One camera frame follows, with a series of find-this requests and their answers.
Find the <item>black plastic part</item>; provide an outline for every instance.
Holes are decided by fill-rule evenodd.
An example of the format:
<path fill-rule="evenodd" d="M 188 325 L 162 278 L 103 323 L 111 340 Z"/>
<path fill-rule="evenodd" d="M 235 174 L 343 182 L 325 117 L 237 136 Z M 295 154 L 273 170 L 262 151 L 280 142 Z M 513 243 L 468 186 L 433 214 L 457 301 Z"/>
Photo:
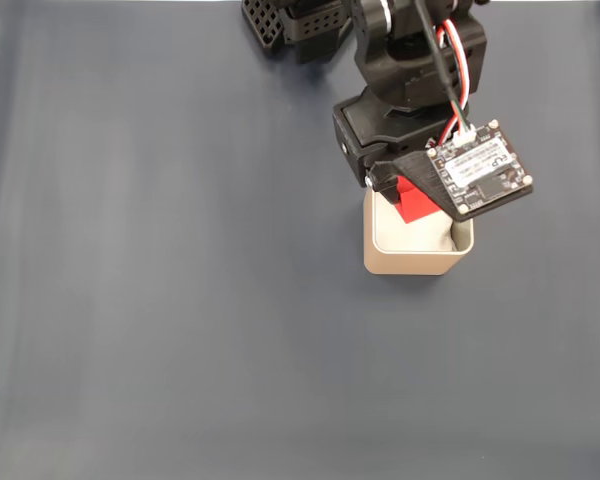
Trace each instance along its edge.
<path fill-rule="evenodd" d="M 341 0 L 323 3 L 311 9 L 289 7 L 280 11 L 287 43 L 319 38 L 325 32 L 338 32 L 348 18 Z"/>
<path fill-rule="evenodd" d="M 266 0 L 242 0 L 242 14 L 260 48 L 273 56 L 284 46 L 283 26 L 276 8 Z"/>
<path fill-rule="evenodd" d="M 296 61 L 300 64 L 328 62 L 338 52 L 340 45 L 351 31 L 351 25 L 351 19 L 347 18 L 338 30 L 324 32 L 294 44 Z"/>
<path fill-rule="evenodd" d="M 298 63 L 329 61 L 352 27 L 343 0 L 242 0 L 242 13 L 267 56 L 290 45 Z"/>
<path fill-rule="evenodd" d="M 530 185 L 473 210 L 466 215 L 462 215 L 458 212 L 453 200 L 447 193 L 425 151 L 412 152 L 392 161 L 376 162 L 369 171 L 373 189 L 376 192 L 381 192 L 392 203 L 396 203 L 394 187 L 398 176 L 406 177 L 456 222 L 464 222 L 477 217 L 533 192 L 533 185 Z"/>
<path fill-rule="evenodd" d="M 453 112 L 447 103 L 405 112 L 379 100 L 369 88 L 334 107 L 336 138 L 360 186 L 377 161 L 421 150 L 438 136 Z"/>
<path fill-rule="evenodd" d="M 407 22 L 401 18 L 411 18 L 411 12 L 415 12 L 412 2 L 404 3 L 408 6 L 394 17 L 397 25 L 401 21 Z M 411 110 L 446 102 L 447 95 L 422 31 L 407 36 L 388 36 L 380 0 L 352 0 L 351 5 L 358 41 L 355 60 L 375 95 L 385 103 Z M 487 38 L 482 25 L 468 14 L 468 10 L 464 14 L 460 10 L 454 12 L 453 21 L 467 54 L 473 93 L 480 83 Z M 442 54 L 452 79 L 459 83 L 453 50 L 446 47 Z"/>

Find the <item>black wire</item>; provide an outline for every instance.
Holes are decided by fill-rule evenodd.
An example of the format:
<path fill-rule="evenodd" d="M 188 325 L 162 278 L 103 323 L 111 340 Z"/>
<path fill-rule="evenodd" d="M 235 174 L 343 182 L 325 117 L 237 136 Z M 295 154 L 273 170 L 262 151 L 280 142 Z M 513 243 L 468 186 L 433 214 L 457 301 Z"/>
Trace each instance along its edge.
<path fill-rule="evenodd" d="M 455 109 L 460 116 L 459 120 L 465 125 L 469 125 L 469 121 L 462 111 L 462 107 L 458 101 L 458 96 L 456 95 L 456 91 L 451 83 L 447 62 L 442 57 L 442 53 L 438 47 L 438 42 L 434 33 L 433 21 L 431 20 L 431 15 L 429 15 L 429 10 L 427 10 L 424 0 L 414 0 L 414 2 L 416 5 L 416 10 L 418 11 L 418 15 L 420 16 L 420 20 L 422 20 L 424 36 L 429 44 L 429 50 L 433 56 L 433 63 L 438 71 L 438 76 L 440 77 L 440 81 L 442 82 L 445 93 L 447 94 L 447 97 L 449 97 L 449 101 L 455 106 Z"/>

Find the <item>connector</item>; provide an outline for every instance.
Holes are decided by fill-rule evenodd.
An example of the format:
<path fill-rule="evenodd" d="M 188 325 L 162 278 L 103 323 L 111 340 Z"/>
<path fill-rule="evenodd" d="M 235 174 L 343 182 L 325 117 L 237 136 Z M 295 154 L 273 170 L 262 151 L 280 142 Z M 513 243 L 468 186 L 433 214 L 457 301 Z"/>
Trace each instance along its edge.
<path fill-rule="evenodd" d="M 467 143 L 473 143 L 476 141 L 476 127 L 471 125 L 468 132 L 460 133 L 458 130 L 453 134 L 453 146 L 458 148 Z"/>

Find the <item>cable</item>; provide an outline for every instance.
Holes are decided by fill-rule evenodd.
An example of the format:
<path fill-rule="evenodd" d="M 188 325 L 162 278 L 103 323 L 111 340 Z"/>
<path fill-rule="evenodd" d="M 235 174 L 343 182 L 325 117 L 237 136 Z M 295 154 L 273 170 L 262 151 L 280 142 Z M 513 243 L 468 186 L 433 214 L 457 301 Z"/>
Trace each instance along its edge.
<path fill-rule="evenodd" d="M 462 120 L 462 122 L 469 127 L 469 122 L 467 121 L 462 108 L 460 108 L 460 102 L 458 101 L 458 96 L 456 95 L 455 90 L 453 89 L 453 85 L 451 84 L 451 78 L 449 77 L 449 71 L 447 68 L 447 63 L 442 57 L 442 53 L 440 52 L 440 47 L 436 43 L 436 36 L 434 32 L 433 22 L 431 20 L 431 15 L 429 14 L 429 10 L 427 10 L 427 6 L 424 3 L 424 0 L 414 0 L 416 5 L 416 10 L 418 11 L 418 15 L 420 16 L 420 20 L 422 20 L 422 26 L 424 30 L 424 36 L 427 39 L 427 43 L 429 44 L 429 50 L 431 51 L 431 55 L 433 56 L 433 63 L 436 66 L 436 70 L 438 71 L 438 76 L 440 77 L 440 81 L 442 82 L 442 86 L 451 102 L 451 107 L 455 112 L 456 116 Z"/>
<path fill-rule="evenodd" d="M 442 28 L 438 29 L 438 39 L 444 40 L 444 33 L 441 32 Z M 458 72 L 460 76 L 460 80 L 462 82 L 462 96 L 460 100 L 460 105 L 462 110 L 464 110 L 467 106 L 467 102 L 469 101 L 469 92 L 471 91 L 471 77 L 469 74 L 469 63 L 467 61 L 467 56 L 464 51 L 464 46 L 462 45 L 462 39 L 458 34 L 458 30 L 451 20 L 445 20 L 444 22 L 444 31 L 447 33 L 447 37 L 450 39 L 451 46 L 454 51 L 454 56 L 456 59 L 456 64 L 458 65 Z M 439 144 L 442 145 L 447 141 L 447 138 L 453 131 L 453 128 L 458 121 L 458 117 L 454 115 L 442 134 L 440 135 Z"/>

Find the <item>small container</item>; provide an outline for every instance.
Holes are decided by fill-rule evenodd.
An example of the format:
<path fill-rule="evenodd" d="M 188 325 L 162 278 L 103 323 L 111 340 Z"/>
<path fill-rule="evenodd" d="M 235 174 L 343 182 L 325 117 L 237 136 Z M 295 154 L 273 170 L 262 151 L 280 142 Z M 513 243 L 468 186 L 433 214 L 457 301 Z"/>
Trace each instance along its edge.
<path fill-rule="evenodd" d="M 382 194 L 367 189 L 364 199 L 364 264 L 367 270 L 381 275 L 442 275 L 473 248 L 473 220 L 452 223 L 454 251 L 435 250 L 435 245 L 445 243 L 435 238 L 441 237 L 440 232 L 418 229 L 439 229 L 439 224 L 436 227 L 435 222 L 421 220 L 406 224 Z M 414 245 L 422 244 L 421 241 L 414 242 L 414 235 L 418 240 L 423 236 L 432 237 L 430 245 L 433 248 L 426 248 L 428 251 L 414 248 Z"/>

